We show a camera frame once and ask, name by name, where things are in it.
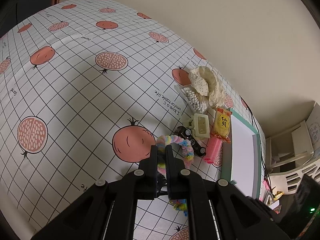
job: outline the wall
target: wall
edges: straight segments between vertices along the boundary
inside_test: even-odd
[[[320,101],[320,30],[300,0],[117,1],[171,28],[207,57],[267,136],[307,118]]]

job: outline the toy car wheel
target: toy car wheel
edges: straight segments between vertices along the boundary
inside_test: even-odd
[[[191,129],[185,129],[183,133],[185,136],[189,137],[192,134],[192,131],[191,131]]]
[[[205,154],[205,148],[204,148],[204,147],[201,147],[201,148],[200,148],[200,153],[201,153],[201,154]]]

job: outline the pale yellow plastic toy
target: pale yellow plastic toy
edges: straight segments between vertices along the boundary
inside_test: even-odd
[[[209,118],[206,114],[194,114],[191,119],[183,121],[183,126],[192,131],[196,140],[210,138]]]

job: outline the pastel fuzzy ring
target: pastel fuzzy ring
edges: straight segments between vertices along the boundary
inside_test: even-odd
[[[189,140],[185,140],[177,135],[161,135],[156,140],[156,146],[158,147],[158,171],[166,176],[165,173],[165,147],[171,143],[177,143],[182,148],[182,156],[183,162],[185,167],[188,169],[190,168],[191,164],[193,163],[193,148],[191,146],[191,142]]]

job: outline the yellow label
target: yellow label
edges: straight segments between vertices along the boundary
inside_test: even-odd
[[[223,130],[228,130],[230,127],[230,119],[227,115],[221,114],[219,118],[219,126]]]

